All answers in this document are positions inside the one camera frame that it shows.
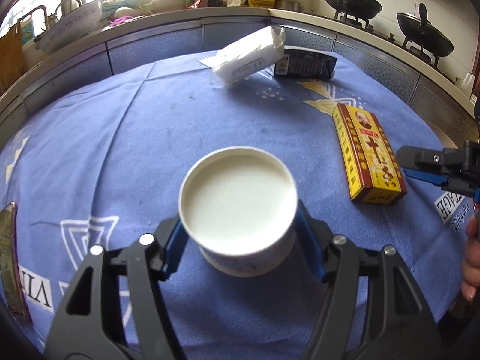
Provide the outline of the person's right hand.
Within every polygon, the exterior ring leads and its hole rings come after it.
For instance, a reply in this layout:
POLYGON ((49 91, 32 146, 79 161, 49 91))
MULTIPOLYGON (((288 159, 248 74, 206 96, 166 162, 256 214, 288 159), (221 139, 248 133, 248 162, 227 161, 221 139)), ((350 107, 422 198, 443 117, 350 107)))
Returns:
POLYGON ((472 216, 466 227, 467 241, 465 243, 465 258, 461 263, 461 292, 463 297, 471 302, 480 286, 480 244, 479 221, 472 216))

